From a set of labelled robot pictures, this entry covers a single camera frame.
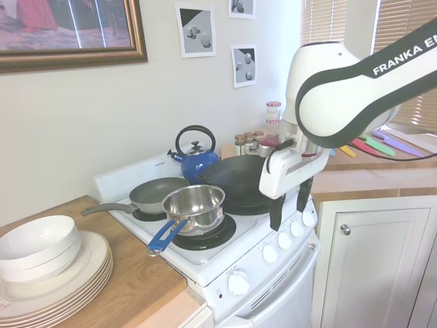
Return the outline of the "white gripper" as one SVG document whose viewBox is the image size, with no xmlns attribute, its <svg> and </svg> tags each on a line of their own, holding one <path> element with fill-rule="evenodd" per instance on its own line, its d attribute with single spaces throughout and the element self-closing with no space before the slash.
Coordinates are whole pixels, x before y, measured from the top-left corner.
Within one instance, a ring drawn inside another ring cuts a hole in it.
<svg viewBox="0 0 437 328">
<path fill-rule="evenodd" d="M 321 172 L 330 157 L 330 149 L 320 148 L 314 156 L 304 157 L 304 154 L 287 147 L 275 152 L 264 161 L 259 179 L 259 191 L 270 199 L 270 227 L 278 231 L 282 220 L 282 210 L 285 195 L 293 188 L 299 187 L 296 210 L 303 212 L 306 208 L 313 178 Z"/>
</svg>

